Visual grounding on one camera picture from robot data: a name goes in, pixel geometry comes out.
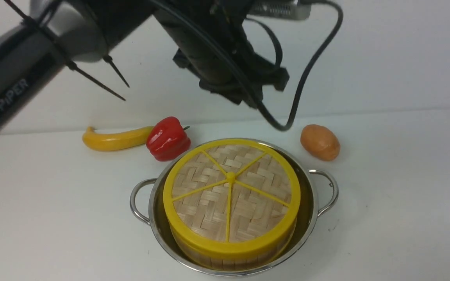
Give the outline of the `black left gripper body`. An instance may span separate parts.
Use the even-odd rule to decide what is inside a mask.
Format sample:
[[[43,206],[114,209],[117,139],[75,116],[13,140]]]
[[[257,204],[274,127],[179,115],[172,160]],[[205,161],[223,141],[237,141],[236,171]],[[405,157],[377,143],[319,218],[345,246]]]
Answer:
[[[199,87],[233,104],[257,108],[263,87],[283,91],[289,81],[283,51],[264,23],[275,51],[270,62],[255,52],[243,28],[252,0],[154,0],[156,20],[176,43],[175,64],[199,78]]]

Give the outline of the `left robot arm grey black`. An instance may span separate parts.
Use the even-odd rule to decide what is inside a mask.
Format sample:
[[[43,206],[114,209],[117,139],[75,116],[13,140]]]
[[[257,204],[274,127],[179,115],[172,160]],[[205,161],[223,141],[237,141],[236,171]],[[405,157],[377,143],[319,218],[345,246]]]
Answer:
[[[63,68],[118,96],[77,62],[113,64],[110,51],[152,16],[178,47],[175,64],[205,91],[260,110],[262,88],[283,91],[289,80],[276,37],[275,62],[246,37],[253,0],[33,0],[29,15],[7,4],[23,21],[0,36],[0,130]]]

